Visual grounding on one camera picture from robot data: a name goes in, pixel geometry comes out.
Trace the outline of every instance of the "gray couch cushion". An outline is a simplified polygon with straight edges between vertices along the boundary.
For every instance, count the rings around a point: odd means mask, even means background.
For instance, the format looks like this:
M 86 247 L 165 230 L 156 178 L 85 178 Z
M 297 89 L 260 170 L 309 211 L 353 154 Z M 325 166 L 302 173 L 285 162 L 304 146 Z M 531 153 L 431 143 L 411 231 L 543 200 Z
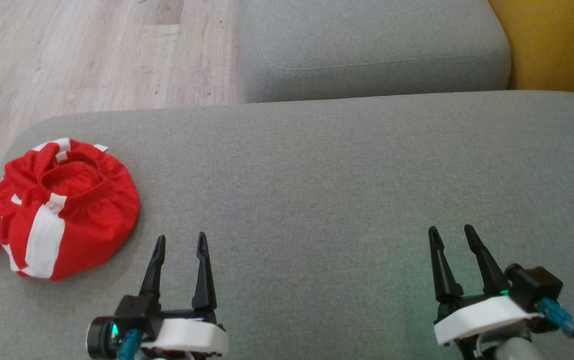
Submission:
M 191 303 L 205 231 L 232 360 L 460 359 L 436 344 L 427 229 L 468 294 L 471 223 L 504 268 L 543 265 L 574 314 L 574 94 L 492 91 L 100 112 L 27 130 L 7 158 L 72 137 L 109 146 L 141 196 L 106 264 L 60 283 L 0 251 L 0 359 L 84 359 L 93 317 L 134 294 L 160 234 L 168 309 Z M 561 333 L 536 335 L 574 359 Z
M 480 0 L 244 0 L 246 102 L 506 89 L 510 51 Z

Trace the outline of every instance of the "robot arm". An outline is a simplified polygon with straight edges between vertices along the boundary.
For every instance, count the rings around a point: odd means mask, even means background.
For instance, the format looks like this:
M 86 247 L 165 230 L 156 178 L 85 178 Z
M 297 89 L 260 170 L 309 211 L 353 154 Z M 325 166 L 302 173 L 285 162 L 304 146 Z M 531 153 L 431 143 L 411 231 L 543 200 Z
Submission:
M 464 296 L 437 228 L 429 228 L 433 283 L 438 306 L 434 332 L 438 344 L 456 344 L 464 360 L 541 360 L 532 333 L 559 328 L 574 338 L 574 323 L 557 303 L 563 283 L 543 267 L 509 265 L 502 272 L 471 225 L 465 236 L 476 256 L 483 294 Z
M 159 302 L 165 246 L 161 235 L 138 295 L 125 295 L 113 316 L 92 321 L 86 340 L 92 359 L 204 360 L 227 354 L 229 338 L 214 312 L 216 290 L 207 237 L 202 232 L 198 237 L 198 280 L 188 310 L 162 310 Z

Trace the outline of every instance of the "blue cable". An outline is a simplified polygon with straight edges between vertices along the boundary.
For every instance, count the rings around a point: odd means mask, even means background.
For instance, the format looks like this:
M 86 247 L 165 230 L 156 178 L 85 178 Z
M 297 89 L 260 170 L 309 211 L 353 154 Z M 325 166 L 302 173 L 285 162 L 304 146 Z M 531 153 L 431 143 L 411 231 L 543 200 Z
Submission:
M 134 360 L 143 343 L 143 331 L 132 328 L 125 333 L 118 351 L 118 360 Z
M 545 315 L 546 319 L 556 324 L 566 337 L 574 338 L 574 321 L 569 312 L 566 312 L 558 301 L 545 297 L 540 301 L 538 311 Z

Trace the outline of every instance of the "wooden floor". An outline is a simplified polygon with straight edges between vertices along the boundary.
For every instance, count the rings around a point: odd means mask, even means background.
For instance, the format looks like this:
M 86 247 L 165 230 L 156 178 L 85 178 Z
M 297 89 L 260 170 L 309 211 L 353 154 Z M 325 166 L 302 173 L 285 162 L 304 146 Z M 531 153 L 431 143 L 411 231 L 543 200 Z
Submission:
M 46 118 L 239 102 L 237 0 L 0 0 L 0 161 Z

